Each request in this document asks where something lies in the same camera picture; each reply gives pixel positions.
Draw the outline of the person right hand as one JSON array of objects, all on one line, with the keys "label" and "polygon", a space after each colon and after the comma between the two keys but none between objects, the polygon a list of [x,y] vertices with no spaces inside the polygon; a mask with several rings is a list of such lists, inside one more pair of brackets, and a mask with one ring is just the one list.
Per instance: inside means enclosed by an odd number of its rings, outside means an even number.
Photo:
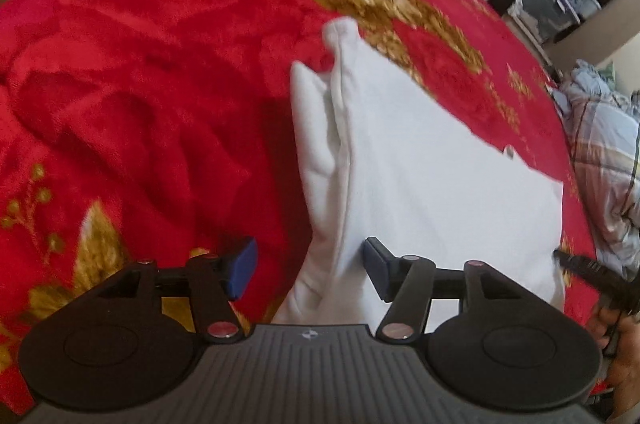
[{"label": "person right hand", "polygon": [[613,412],[609,423],[639,422],[639,323],[633,316],[622,316],[619,310],[596,305],[586,329],[600,348],[607,348],[605,336],[616,326],[618,340],[615,357],[608,367],[606,380],[613,390]]}]

